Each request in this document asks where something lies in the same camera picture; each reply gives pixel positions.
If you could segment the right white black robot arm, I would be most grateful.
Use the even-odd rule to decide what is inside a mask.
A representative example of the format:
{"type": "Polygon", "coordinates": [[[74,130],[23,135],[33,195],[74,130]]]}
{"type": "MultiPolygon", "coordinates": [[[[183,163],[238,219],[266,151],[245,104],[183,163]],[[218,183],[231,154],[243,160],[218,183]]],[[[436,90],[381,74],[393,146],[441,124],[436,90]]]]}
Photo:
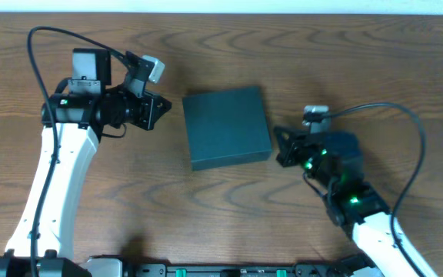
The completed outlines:
{"type": "Polygon", "coordinates": [[[284,168],[301,166],[304,182],[321,198],[334,225],[341,228],[365,256],[360,269],[342,269],[356,276],[370,269],[380,276],[434,276],[434,269],[413,246],[397,219],[398,210],[416,180],[425,159],[426,135],[420,118],[411,110],[390,102],[359,105],[332,113],[326,105],[307,105],[303,129],[276,126],[284,168]],[[418,130],[419,157],[411,177],[394,206],[389,206],[365,180],[364,157],[359,140],[351,132],[332,131],[331,120],[367,108],[396,108],[407,114],[418,130]]]}

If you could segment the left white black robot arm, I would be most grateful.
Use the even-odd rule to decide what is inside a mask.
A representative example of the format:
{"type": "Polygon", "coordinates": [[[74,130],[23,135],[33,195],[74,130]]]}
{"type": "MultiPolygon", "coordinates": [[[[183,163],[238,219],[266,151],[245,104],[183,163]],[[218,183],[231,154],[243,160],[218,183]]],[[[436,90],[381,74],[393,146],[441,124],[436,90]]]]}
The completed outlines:
{"type": "Polygon", "coordinates": [[[112,86],[111,55],[110,50],[74,49],[72,75],[59,82],[43,106],[38,168],[22,217],[0,256],[0,276],[125,274],[119,258],[72,260],[82,186],[106,125],[149,131],[172,104],[146,89],[165,70],[160,60],[120,55],[128,71],[123,83],[112,86]]]}

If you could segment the black gift box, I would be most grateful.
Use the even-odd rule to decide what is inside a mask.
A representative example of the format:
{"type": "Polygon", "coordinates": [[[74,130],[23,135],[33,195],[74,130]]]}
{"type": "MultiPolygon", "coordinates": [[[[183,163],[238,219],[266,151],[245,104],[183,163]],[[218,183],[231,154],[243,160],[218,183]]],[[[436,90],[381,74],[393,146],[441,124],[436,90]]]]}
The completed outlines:
{"type": "Polygon", "coordinates": [[[259,87],[189,95],[182,106],[192,170],[260,162],[271,156],[259,87]]]}

